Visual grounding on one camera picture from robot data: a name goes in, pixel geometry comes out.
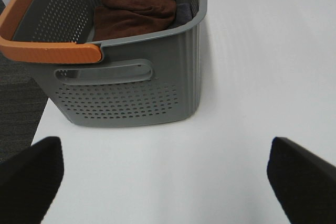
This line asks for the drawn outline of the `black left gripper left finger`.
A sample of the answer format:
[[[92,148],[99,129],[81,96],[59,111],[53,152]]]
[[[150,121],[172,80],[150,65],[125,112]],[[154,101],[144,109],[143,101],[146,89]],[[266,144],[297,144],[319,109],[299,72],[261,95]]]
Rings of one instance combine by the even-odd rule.
[[[1,163],[1,223],[41,223],[63,176],[61,140],[56,136]]]

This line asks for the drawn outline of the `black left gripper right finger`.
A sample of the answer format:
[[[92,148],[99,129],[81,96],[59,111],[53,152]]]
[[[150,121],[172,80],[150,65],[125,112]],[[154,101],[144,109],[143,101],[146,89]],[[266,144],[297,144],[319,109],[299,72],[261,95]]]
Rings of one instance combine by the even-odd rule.
[[[288,138],[275,137],[267,177],[290,223],[335,223],[335,166]]]

